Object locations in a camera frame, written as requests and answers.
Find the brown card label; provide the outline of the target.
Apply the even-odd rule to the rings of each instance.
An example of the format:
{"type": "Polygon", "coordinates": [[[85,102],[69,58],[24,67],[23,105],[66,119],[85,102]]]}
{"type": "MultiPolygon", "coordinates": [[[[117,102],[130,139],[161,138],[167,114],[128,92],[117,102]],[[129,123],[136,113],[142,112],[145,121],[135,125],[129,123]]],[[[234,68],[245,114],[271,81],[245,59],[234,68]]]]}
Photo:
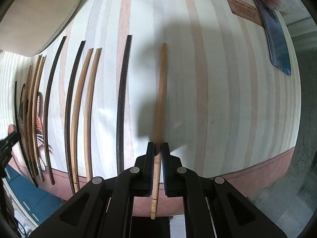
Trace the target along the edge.
{"type": "Polygon", "coordinates": [[[233,14],[263,26],[258,9],[243,0],[227,0],[233,14]]]}

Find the blue cabinet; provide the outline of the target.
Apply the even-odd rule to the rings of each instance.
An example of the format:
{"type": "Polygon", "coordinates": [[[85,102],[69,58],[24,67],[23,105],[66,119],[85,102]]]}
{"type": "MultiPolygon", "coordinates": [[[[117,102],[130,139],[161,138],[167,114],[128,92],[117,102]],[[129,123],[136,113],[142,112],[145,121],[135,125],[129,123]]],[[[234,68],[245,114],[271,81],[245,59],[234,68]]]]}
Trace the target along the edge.
{"type": "Polygon", "coordinates": [[[7,173],[6,180],[14,195],[37,224],[42,224],[64,203],[64,200],[57,196],[40,187],[35,187],[31,181],[19,174],[13,167],[8,165],[5,171],[7,173]]]}

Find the blue smartphone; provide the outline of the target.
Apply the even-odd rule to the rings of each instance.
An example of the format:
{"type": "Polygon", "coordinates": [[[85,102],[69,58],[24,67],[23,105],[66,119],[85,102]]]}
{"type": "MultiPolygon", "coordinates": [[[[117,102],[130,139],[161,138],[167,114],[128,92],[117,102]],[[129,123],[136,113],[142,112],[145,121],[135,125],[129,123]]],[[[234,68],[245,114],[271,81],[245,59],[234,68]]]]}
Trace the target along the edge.
{"type": "Polygon", "coordinates": [[[290,56],[278,16],[262,0],[254,1],[266,33],[271,63],[286,75],[291,76],[290,56]]]}

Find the beige utensil holder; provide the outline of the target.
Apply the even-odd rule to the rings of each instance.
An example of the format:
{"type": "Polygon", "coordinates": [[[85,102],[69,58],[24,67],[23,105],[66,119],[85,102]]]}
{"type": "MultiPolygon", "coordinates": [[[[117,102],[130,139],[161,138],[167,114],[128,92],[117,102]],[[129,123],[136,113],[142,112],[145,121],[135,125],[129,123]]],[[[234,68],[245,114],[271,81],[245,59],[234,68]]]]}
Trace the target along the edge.
{"type": "Polygon", "coordinates": [[[1,0],[1,50],[31,57],[61,32],[81,0],[1,0]]]}

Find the light bamboo chopstick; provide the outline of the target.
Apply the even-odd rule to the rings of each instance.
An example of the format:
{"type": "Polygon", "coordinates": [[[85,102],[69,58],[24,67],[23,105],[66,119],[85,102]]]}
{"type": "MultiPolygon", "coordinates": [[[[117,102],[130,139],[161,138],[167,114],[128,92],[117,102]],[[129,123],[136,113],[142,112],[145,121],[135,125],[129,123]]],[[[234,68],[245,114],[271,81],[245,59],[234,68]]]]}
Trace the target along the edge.
{"type": "Polygon", "coordinates": [[[156,212],[158,208],[159,198],[159,180],[161,174],[161,146],[163,143],[164,134],[164,115],[165,115],[165,98],[167,93],[167,44],[162,44],[161,50],[161,64],[159,71],[159,89],[156,105],[156,117],[155,117],[155,157],[154,157],[154,171],[153,171],[153,188],[152,188],[152,202],[150,218],[154,220],[156,218],[156,212]]]}
{"type": "Polygon", "coordinates": [[[91,116],[92,116],[92,103],[94,97],[95,79],[99,64],[102,48],[96,49],[94,60],[90,71],[87,96],[84,108],[84,156],[85,156],[85,170],[87,181],[89,182],[92,177],[92,158],[91,158],[91,116]]]}
{"type": "Polygon", "coordinates": [[[25,89],[24,89],[24,103],[23,103],[23,131],[24,131],[24,140],[25,140],[25,153],[27,157],[27,165],[29,167],[29,172],[30,176],[33,177],[32,174],[32,165],[31,165],[31,156],[30,156],[30,151],[29,151],[29,138],[28,138],[28,133],[27,133],[27,110],[28,110],[28,91],[29,91],[29,83],[30,83],[30,78],[31,78],[31,73],[32,73],[32,65],[29,66],[29,70],[27,73],[27,78],[25,82],[25,89]]]}
{"type": "Polygon", "coordinates": [[[32,106],[33,106],[33,92],[34,92],[34,85],[36,81],[36,75],[40,66],[42,55],[39,55],[36,64],[34,66],[34,71],[31,71],[31,79],[29,83],[28,89],[28,111],[27,111],[27,141],[28,141],[28,149],[29,149],[29,165],[31,169],[31,176],[35,178],[35,167],[33,166],[34,160],[34,152],[33,152],[33,140],[32,140],[32,106]]]}
{"type": "Polygon", "coordinates": [[[72,114],[72,124],[70,132],[70,152],[71,152],[71,163],[72,163],[72,174],[75,193],[79,191],[79,175],[78,175],[78,160],[77,160],[77,139],[78,139],[78,124],[79,124],[79,114],[81,109],[81,101],[83,88],[85,84],[85,79],[88,72],[88,67],[90,64],[93,48],[88,49],[87,55],[85,57],[81,74],[79,76],[79,81],[75,93],[73,114],[72,114]]]}
{"type": "Polygon", "coordinates": [[[35,82],[34,82],[34,89],[32,95],[32,148],[33,148],[33,155],[34,155],[34,172],[38,173],[40,180],[44,181],[44,175],[42,173],[40,159],[39,159],[39,151],[38,151],[38,140],[36,135],[36,126],[37,126],[37,119],[36,119],[36,109],[37,109],[37,102],[38,102],[38,90],[39,84],[42,76],[42,71],[44,67],[44,63],[46,57],[42,55],[39,56],[38,66],[36,68],[35,74],[35,82]]]}

